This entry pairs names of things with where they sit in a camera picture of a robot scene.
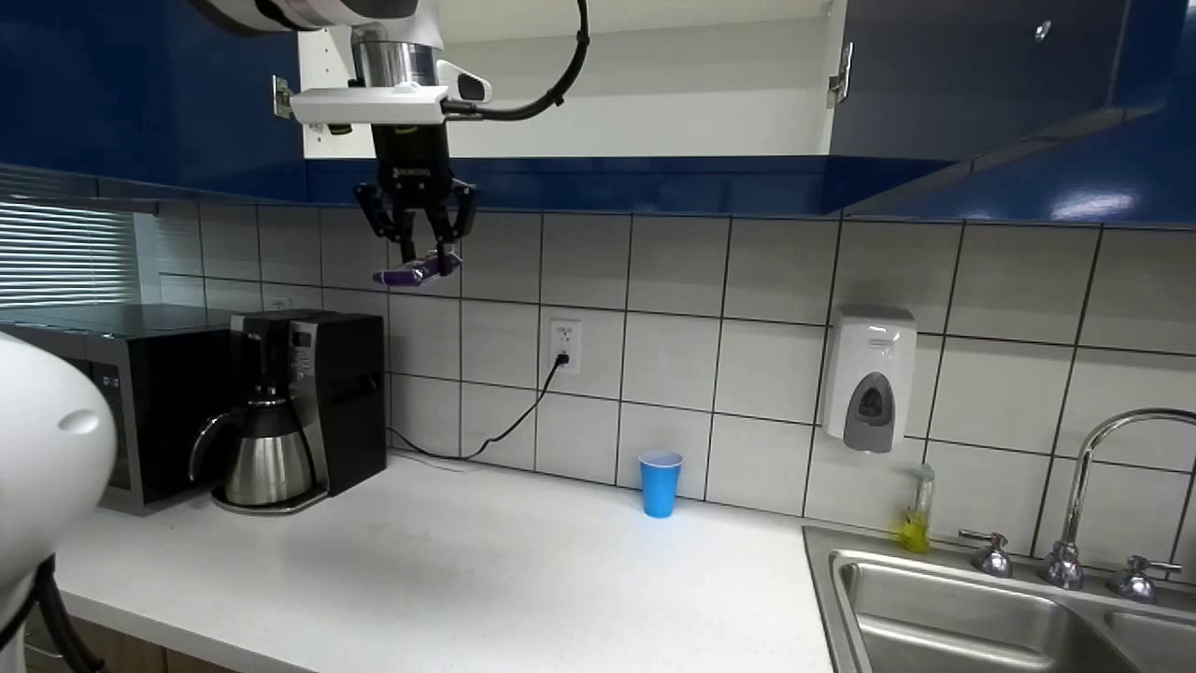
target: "cable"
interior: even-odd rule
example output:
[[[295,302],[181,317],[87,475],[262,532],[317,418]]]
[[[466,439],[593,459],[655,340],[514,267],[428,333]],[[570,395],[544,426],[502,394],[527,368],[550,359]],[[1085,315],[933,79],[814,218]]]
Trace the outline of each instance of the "cable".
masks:
[[[391,426],[390,426],[390,434],[391,434],[396,441],[405,441],[405,445],[408,445],[408,451],[413,451],[413,455],[451,459],[451,465],[469,465],[469,459],[479,459],[488,445],[495,445],[495,441],[513,439],[513,434],[527,423],[527,416],[532,416],[532,410],[538,410],[538,405],[550,395],[553,378],[558,378],[558,370],[561,370],[561,368],[566,368],[566,357],[565,357],[565,353],[553,359],[553,370],[550,370],[544,385],[534,394],[532,406],[527,406],[527,410],[522,410],[507,430],[502,430],[502,434],[484,439],[476,451],[464,451],[464,455],[428,451],[428,449],[413,445],[409,439],[405,439],[405,434],[401,434],[401,430],[391,430]]]
[[[574,14],[579,14],[579,25],[574,25],[570,61],[543,97],[534,97],[532,104],[520,104],[520,110],[483,110],[483,104],[469,104],[469,100],[447,100],[446,111],[459,116],[459,118],[532,118],[532,116],[543,116],[553,104],[565,104],[565,95],[581,75],[586,54],[590,54],[590,9],[586,9],[586,0],[574,0]]]

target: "countertop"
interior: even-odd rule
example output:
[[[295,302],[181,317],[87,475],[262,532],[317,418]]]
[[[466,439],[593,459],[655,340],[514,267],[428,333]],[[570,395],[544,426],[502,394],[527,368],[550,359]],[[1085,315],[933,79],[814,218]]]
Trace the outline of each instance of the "countertop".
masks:
[[[210,497],[94,512],[61,547],[71,612],[229,668],[828,673],[799,524],[391,459],[300,515]]]

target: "stainless steel sink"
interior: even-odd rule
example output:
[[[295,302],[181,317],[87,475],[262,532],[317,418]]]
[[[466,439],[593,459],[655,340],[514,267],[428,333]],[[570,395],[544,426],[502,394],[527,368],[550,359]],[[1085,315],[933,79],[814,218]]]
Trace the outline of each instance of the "stainless steel sink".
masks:
[[[1196,612],[807,532],[838,673],[1193,673]]]

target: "window blinds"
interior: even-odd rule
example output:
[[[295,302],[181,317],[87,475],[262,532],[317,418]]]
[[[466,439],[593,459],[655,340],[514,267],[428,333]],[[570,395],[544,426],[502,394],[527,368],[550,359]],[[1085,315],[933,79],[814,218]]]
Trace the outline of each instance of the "window blinds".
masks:
[[[133,299],[130,213],[0,201],[0,305]]]

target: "small bottle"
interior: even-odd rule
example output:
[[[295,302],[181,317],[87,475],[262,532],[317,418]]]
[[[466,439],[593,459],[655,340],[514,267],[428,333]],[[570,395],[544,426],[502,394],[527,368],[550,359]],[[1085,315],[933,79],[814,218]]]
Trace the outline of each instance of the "small bottle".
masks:
[[[918,497],[913,507],[905,507],[898,515],[898,547],[907,555],[928,555],[929,548],[929,505],[933,505],[933,472],[929,465],[922,465],[918,472],[913,472],[918,477]]]

